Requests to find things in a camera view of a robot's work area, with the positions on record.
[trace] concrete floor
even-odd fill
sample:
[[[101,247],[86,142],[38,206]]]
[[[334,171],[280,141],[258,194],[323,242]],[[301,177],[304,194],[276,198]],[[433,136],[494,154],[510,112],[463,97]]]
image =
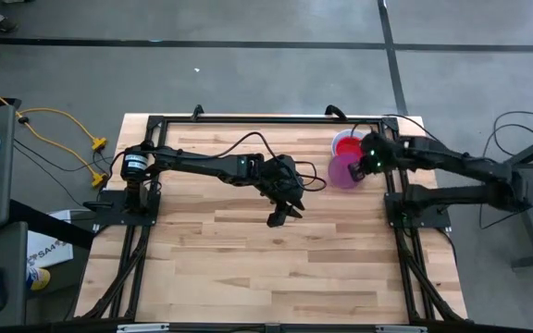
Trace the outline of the concrete floor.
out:
[[[387,4],[396,43],[533,44],[530,0]],[[384,42],[375,0],[41,0],[3,10],[21,21],[15,37]],[[409,114],[422,116],[454,150],[481,154],[494,118],[533,111],[533,53],[397,52],[397,59]],[[0,45],[0,94],[22,99],[23,107],[71,112],[109,139],[105,154],[114,151],[128,112],[192,112],[197,104],[208,113],[321,114],[328,104],[352,115],[396,110],[386,52],[376,50]],[[533,129],[533,117],[505,122]],[[91,159],[88,139],[64,118],[34,115],[31,123]],[[79,166],[21,127],[17,138],[62,166]],[[504,129],[500,140],[512,151],[533,142],[520,129]],[[494,145],[489,156],[505,157]],[[94,199],[87,171],[51,172],[79,200]],[[440,186],[470,183],[442,172],[438,179]],[[75,207],[19,154],[12,195],[43,211]],[[485,212],[484,223],[504,215]],[[477,207],[451,207],[450,215],[470,318],[533,328],[533,268],[510,268],[531,254],[521,221],[481,231]],[[62,315],[68,295],[56,299]]]

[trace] yellow cable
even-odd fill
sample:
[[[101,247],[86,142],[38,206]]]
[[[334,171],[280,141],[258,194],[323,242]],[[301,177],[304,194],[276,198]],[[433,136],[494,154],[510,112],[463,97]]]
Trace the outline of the yellow cable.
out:
[[[81,129],[90,137],[90,139],[95,140],[94,136],[85,128],[85,126],[83,126],[79,120],[77,120],[74,116],[70,115],[69,113],[65,112],[65,111],[61,111],[61,110],[57,110],[57,109],[53,109],[53,108],[49,108],[49,107],[34,107],[34,108],[29,108],[29,109],[25,109],[25,110],[22,110],[22,111],[19,111],[18,113],[23,115],[25,113],[29,113],[29,112],[54,112],[54,113],[58,113],[60,115],[63,115],[65,117],[68,117],[69,119],[73,120],[74,123],[76,123],[79,127],[81,127]]]
[[[1,103],[3,103],[4,105],[9,105],[9,103],[8,103],[5,99],[1,98],[1,96],[0,96],[0,101],[1,101]],[[16,117],[20,118],[20,117],[21,117],[21,113],[18,112],[18,111],[16,111]],[[96,186],[97,184],[100,183],[100,179],[102,179],[103,177],[100,176],[100,174],[98,174],[97,172],[95,172],[95,171],[93,170],[93,168],[88,164],[88,162],[86,162],[85,160],[83,160],[83,158],[81,158],[81,156],[79,156],[77,153],[75,153],[75,152],[74,152],[73,150],[71,150],[70,148],[64,146],[63,144],[61,144],[61,143],[57,143],[57,142],[54,142],[54,141],[51,141],[51,140],[48,140],[48,139],[46,139],[45,137],[41,136],[40,134],[38,134],[38,133],[36,132],[36,130],[34,130],[34,129],[32,128],[32,126],[30,126],[30,124],[25,123],[24,125],[25,125],[25,126],[28,128],[28,130],[30,130],[30,132],[32,132],[32,134],[34,134],[34,136],[35,136],[36,138],[38,138],[39,140],[42,140],[42,141],[47,142],[47,143],[49,143],[49,144],[52,144],[52,145],[54,145],[55,147],[61,148],[61,149],[65,150],[65,151],[67,151],[67,152],[73,154],[75,157],[77,157],[77,158],[80,160],[80,162],[82,162],[82,163],[83,163],[83,164],[84,164],[84,165],[90,170],[90,172],[92,173],[92,176],[93,176],[93,178],[94,178],[93,185]],[[88,135],[90,135],[90,136],[93,138],[93,136],[92,136],[92,135],[91,135],[91,134],[90,134],[90,133],[89,133],[89,132],[83,127],[83,126],[82,126],[82,124],[79,124],[79,125],[83,128],[83,130],[86,131],[86,133],[87,133]]]

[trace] yellow extension cord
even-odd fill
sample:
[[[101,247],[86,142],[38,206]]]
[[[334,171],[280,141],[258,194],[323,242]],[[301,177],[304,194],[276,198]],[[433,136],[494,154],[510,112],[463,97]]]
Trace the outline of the yellow extension cord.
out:
[[[0,96],[0,101],[4,105],[9,105],[9,103],[6,102],[6,100],[3,99],[1,96]],[[16,117],[21,118],[23,114],[30,113],[30,112],[52,112],[52,113],[57,113],[59,115],[63,115],[65,117],[68,117],[69,119],[73,120],[73,122],[75,122],[90,137],[90,139],[92,139],[92,141],[93,141],[92,149],[94,151],[99,151],[99,150],[103,149],[105,147],[105,145],[106,145],[106,138],[96,138],[96,137],[94,137],[85,128],[85,126],[83,126],[74,116],[70,115],[69,113],[67,113],[65,111],[56,110],[56,109],[48,108],[48,107],[37,107],[37,108],[25,109],[25,110],[22,110],[22,111],[16,111]],[[64,146],[61,143],[54,142],[52,140],[46,139],[42,135],[38,134],[38,132],[36,132],[36,130],[34,130],[34,128],[29,123],[24,123],[23,125],[26,126],[28,128],[28,130],[30,130],[30,132],[32,132],[32,134],[34,134],[34,136],[36,138],[38,138],[39,140],[44,141],[44,142],[49,143],[49,144],[52,144],[55,147],[61,148],[64,151],[66,151],[68,153],[71,153],[75,157],[77,157],[80,160],[80,162],[82,162],[88,168],[88,170],[90,170],[90,172],[92,173],[92,176],[93,176],[92,187],[94,187],[94,188],[98,187],[108,177],[108,175],[106,173],[99,174],[99,173],[95,172],[93,170],[93,168],[90,166],[90,164],[88,164],[88,162],[86,162],[83,158],[81,158],[81,156],[79,156],[77,153],[75,153],[72,149]]]

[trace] wooden tabletop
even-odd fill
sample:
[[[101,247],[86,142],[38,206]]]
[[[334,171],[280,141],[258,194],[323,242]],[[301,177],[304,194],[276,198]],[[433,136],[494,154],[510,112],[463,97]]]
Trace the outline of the wooden tabletop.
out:
[[[125,115],[117,152],[143,140],[148,116]],[[420,117],[412,119],[422,123]],[[407,120],[399,119],[399,124],[401,134],[424,135]],[[167,144],[217,154],[247,132],[258,130],[276,154],[311,161],[318,176],[327,179],[330,142],[348,128],[337,124],[172,124]],[[268,156],[257,137],[232,153]],[[119,168],[117,163],[111,189],[124,189],[117,176]],[[299,169],[313,172],[309,166]],[[288,217],[282,228],[267,227],[273,206],[254,187],[234,188],[182,172],[164,172],[160,179],[162,201],[147,250],[137,321],[407,322],[395,239],[382,202],[386,191],[382,175],[367,176],[352,190],[328,185],[320,192],[305,192],[304,218]],[[411,173],[409,179],[436,186],[432,171]],[[95,238],[76,315],[90,310],[116,275],[124,233],[124,227],[110,227]],[[456,313],[465,316],[449,242],[437,230],[421,229],[420,234],[429,279]],[[129,293],[127,287],[123,309]],[[423,314],[417,283],[415,297]]]

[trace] purple cup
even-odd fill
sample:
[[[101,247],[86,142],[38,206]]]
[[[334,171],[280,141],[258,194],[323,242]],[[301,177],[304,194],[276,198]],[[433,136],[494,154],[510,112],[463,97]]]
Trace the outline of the purple cup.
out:
[[[328,177],[335,187],[341,189],[352,189],[358,182],[353,181],[349,173],[349,165],[359,161],[357,154],[341,154],[332,157],[328,165]]]

